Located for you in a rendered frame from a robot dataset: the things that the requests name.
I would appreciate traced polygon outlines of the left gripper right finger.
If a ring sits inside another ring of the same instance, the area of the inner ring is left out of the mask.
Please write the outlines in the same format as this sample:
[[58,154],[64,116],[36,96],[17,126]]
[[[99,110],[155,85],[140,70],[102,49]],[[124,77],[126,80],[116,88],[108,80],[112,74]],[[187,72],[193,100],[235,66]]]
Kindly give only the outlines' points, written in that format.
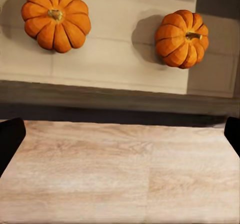
[[227,119],[224,135],[240,156],[240,119],[235,117],[229,117]]

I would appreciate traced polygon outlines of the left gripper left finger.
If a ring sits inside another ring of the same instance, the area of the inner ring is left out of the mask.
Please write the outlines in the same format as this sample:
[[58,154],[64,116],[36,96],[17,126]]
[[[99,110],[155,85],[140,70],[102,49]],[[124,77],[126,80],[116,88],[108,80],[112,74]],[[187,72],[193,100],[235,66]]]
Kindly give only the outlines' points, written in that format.
[[0,123],[0,176],[7,168],[25,136],[26,129],[21,117],[7,119]]

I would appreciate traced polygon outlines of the pumpkin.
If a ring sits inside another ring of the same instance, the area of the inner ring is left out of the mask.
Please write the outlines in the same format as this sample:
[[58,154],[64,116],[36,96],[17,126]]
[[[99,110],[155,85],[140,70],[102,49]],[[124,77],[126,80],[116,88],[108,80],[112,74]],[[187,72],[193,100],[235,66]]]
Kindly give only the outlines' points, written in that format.
[[209,29],[198,13],[177,10],[164,17],[155,33],[155,51],[169,67],[199,64],[209,46]]
[[24,30],[45,50],[65,54],[79,49],[91,31],[89,8],[82,0],[26,0]]

